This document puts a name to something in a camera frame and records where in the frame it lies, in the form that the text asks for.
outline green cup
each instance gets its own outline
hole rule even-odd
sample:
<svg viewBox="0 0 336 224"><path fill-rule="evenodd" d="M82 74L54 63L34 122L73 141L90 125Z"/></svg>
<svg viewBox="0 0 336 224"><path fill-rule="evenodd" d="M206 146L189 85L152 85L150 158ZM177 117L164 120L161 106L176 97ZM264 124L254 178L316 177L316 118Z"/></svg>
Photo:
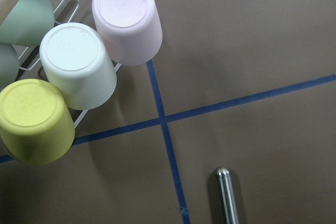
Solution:
<svg viewBox="0 0 336 224"><path fill-rule="evenodd" d="M19 0L0 25L0 42L21 46L38 46L54 27L50 0Z"/></svg>

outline floor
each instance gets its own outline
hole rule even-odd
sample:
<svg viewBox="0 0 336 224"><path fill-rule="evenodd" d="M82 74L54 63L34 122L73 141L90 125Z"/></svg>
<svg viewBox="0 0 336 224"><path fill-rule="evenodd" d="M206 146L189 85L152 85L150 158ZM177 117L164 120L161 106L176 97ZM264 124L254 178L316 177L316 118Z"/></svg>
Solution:
<svg viewBox="0 0 336 224"><path fill-rule="evenodd" d="M335 223L336 0L155 1L159 53L68 153L25 166L1 143L0 223L224 223L219 166L240 223Z"/></svg>

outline pastel cup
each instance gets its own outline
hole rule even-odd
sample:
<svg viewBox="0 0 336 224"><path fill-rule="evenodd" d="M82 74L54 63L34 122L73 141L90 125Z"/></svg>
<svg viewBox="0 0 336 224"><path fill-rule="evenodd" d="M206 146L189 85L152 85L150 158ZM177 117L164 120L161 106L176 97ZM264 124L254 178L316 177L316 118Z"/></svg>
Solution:
<svg viewBox="0 0 336 224"><path fill-rule="evenodd" d="M0 43L0 90L15 81L19 58L12 45Z"/></svg>
<svg viewBox="0 0 336 224"><path fill-rule="evenodd" d="M17 81L0 93L0 136L23 164L43 165L62 157L73 143L73 124L61 93L46 81Z"/></svg>
<svg viewBox="0 0 336 224"><path fill-rule="evenodd" d="M0 25L0 42L38 46L54 27L54 20L50 0L19 0Z"/></svg>
<svg viewBox="0 0 336 224"><path fill-rule="evenodd" d="M128 66L152 59L162 43L154 0L92 0L97 32L110 57Z"/></svg>
<svg viewBox="0 0 336 224"><path fill-rule="evenodd" d="M60 90L69 108L96 108L116 88L116 71L104 43L87 25L66 23L53 28L42 40L40 58L49 82Z"/></svg>

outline cup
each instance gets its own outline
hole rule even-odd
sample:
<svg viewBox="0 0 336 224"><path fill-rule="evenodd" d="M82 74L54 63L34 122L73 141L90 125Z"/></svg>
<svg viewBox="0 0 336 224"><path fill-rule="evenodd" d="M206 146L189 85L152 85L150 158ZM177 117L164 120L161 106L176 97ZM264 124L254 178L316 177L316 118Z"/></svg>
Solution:
<svg viewBox="0 0 336 224"><path fill-rule="evenodd" d="M56 26L43 38L40 58L50 83L69 108L90 110L113 94L117 75L95 30L79 23Z"/></svg>
<svg viewBox="0 0 336 224"><path fill-rule="evenodd" d="M154 0L92 0L97 32L110 57L128 66L152 59L162 43Z"/></svg>
<svg viewBox="0 0 336 224"><path fill-rule="evenodd" d="M19 58L12 45L0 43L0 90L15 81Z"/></svg>
<svg viewBox="0 0 336 224"><path fill-rule="evenodd" d="M54 20L50 0L19 0L0 25L0 42L38 46L53 28Z"/></svg>
<svg viewBox="0 0 336 224"><path fill-rule="evenodd" d="M36 79L0 93L0 136L9 154L29 165L51 163L69 150L75 128L61 93Z"/></svg>

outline white cup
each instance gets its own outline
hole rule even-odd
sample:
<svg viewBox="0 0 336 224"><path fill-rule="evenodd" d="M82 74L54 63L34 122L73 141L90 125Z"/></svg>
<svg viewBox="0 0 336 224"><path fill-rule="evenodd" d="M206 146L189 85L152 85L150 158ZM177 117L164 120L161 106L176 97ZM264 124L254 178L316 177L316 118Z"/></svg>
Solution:
<svg viewBox="0 0 336 224"><path fill-rule="evenodd" d="M0 43L0 90L15 81L19 58L13 46Z"/></svg>
<svg viewBox="0 0 336 224"><path fill-rule="evenodd" d="M117 75L103 41L87 25L54 27L41 42L40 58L49 82L61 91L69 108L96 108L116 88Z"/></svg>
<svg viewBox="0 0 336 224"><path fill-rule="evenodd" d="M110 57L128 66L152 59L162 43L154 0L92 0L92 13Z"/></svg>

